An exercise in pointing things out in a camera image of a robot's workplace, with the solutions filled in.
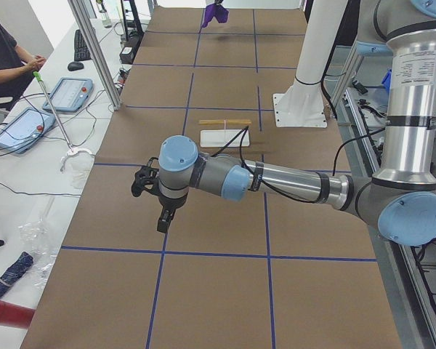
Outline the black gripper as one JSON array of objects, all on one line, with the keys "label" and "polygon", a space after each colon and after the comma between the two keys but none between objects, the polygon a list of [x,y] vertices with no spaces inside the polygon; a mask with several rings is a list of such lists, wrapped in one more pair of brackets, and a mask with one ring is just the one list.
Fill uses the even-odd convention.
[{"label": "black gripper", "polygon": [[151,157],[145,165],[134,174],[134,182],[131,186],[133,197],[139,197],[143,192],[153,196],[160,196],[158,185],[159,168],[153,166],[153,162],[158,160],[157,157]]}]

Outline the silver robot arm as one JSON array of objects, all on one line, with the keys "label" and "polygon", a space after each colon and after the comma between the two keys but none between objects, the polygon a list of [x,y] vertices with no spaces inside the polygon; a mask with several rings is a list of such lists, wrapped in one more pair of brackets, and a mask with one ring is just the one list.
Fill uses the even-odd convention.
[{"label": "silver robot arm", "polygon": [[227,200],[277,193],[328,204],[360,218],[386,239],[420,246],[436,238],[436,178],[430,172],[436,133],[436,1],[362,1],[356,35],[361,54],[391,54],[392,77],[381,164],[371,178],[328,175],[202,153],[183,135],[161,145],[158,167],[135,174],[133,196],[150,193],[162,206],[166,233],[191,188]]}]

